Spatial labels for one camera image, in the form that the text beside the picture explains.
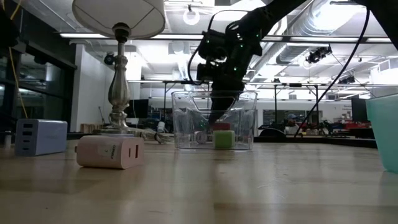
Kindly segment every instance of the ductwork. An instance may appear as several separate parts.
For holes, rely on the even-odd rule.
[[[357,13],[356,6],[334,5],[330,4],[331,1],[314,0],[296,22],[285,31],[284,35],[331,35]],[[282,65],[278,69],[271,69],[276,73],[266,75],[267,77],[273,77],[285,69],[283,65],[292,63],[297,56],[304,53],[307,49],[308,47],[306,46],[274,44],[254,69],[261,72],[268,63]]]

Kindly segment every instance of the transparent container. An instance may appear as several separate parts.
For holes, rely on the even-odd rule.
[[[232,103],[227,103],[230,107],[226,110],[215,111],[211,110],[213,100]],[[256,92],[177,91],[172,93],[172,103],[175,147],[219,149],[213,142],[213,130],[217,129],[209,125],[209,119],[214,119],[214,114],[219,114],[220,118],[217,119],[216,125],[222,126],[222,130],[234,132],[233,146],[227,148],[252,149],[256,120]]]
[[[384,168],[398,174],[397,102],[398,95],[366,100],[366,111]]]

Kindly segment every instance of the workbench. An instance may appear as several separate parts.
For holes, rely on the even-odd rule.
[[[398,175],[377,149],[258,143],[251,151],[147,142],[146,164],[82,168],[66,153],[0,150],[0,223],[396,223]]]

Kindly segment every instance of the lampshade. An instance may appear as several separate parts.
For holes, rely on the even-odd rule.
[[[114,37],[112,27],[125,23],[131,39],[153,37],[164,30],[164,0],[74,0],[77,21],[107,37]]]

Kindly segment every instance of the usb port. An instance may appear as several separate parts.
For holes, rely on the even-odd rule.
[[[24,131],[24,132],[22,132],[22,135],[31,136],[32,135],[32,131]]]

